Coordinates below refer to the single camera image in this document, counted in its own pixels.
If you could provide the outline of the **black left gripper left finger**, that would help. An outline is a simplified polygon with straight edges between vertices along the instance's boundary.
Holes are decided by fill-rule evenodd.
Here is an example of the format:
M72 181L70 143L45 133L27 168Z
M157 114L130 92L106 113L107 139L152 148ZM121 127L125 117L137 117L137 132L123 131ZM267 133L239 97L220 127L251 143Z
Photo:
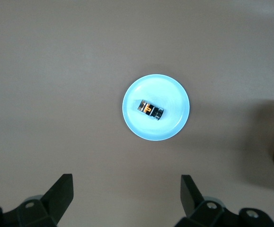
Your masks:
M5 227L56 227L73 200L73 176L63 174L40 197L30 198L4 214Z

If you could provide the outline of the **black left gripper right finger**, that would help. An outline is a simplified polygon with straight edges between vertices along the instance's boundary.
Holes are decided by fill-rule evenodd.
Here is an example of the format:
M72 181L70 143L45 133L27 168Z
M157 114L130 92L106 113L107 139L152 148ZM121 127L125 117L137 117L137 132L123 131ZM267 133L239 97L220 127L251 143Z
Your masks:
M205 199L190 175L181 176L180 199L186 214L177 227L239 227L239 216L221 203Z

